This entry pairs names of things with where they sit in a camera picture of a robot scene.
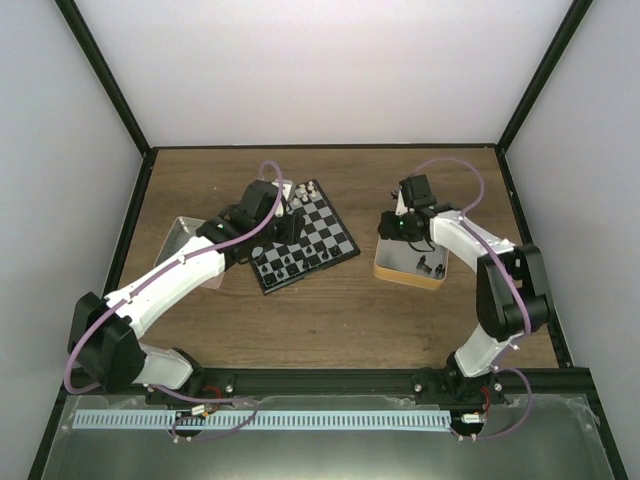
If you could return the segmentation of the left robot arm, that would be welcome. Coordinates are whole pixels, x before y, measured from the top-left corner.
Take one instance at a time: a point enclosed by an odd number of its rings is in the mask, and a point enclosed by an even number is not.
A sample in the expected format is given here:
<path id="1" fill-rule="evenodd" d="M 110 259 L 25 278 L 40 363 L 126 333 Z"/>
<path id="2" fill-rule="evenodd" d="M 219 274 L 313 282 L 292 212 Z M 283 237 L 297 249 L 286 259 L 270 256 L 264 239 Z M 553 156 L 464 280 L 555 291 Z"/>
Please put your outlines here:
<path id="1" fill-rule="evenodd" d="M 73 394 L 109 393 L 134 384 L 169 389 L 181 403 L 196 402 L 204 379 L 179 349 L 141 343 L 153 323 L 197 287 L 221 283 L 235 265 L 271 243 L 293 244 L 303 218 L 289 211 L 289 180 L 253 181 L 239 203 L 204 222 L 173 255 L 129 285 L 104 297 L 89 292 L 76 304 L 64 386 Z"/>

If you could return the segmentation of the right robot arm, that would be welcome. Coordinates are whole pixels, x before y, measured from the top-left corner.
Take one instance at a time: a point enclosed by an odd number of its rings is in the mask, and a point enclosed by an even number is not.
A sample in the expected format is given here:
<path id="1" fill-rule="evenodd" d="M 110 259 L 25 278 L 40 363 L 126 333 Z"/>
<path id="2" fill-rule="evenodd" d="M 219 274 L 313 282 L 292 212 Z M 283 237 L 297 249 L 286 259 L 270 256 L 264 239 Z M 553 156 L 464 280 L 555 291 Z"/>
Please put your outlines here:
<path id="1" fill-rule="evenodd" d="M 555 316 L 541 251 L 517 245 L 441 203 L 424 175 L 399 183 L 394 209 L 382 213 L 374 257 L 376 278 L 436 290 L 451 256 L 475 274 L 477 325 L 468 340 L 432 371 L 427 386 L 465 403 L 485 386 L 499 358 Z"/>

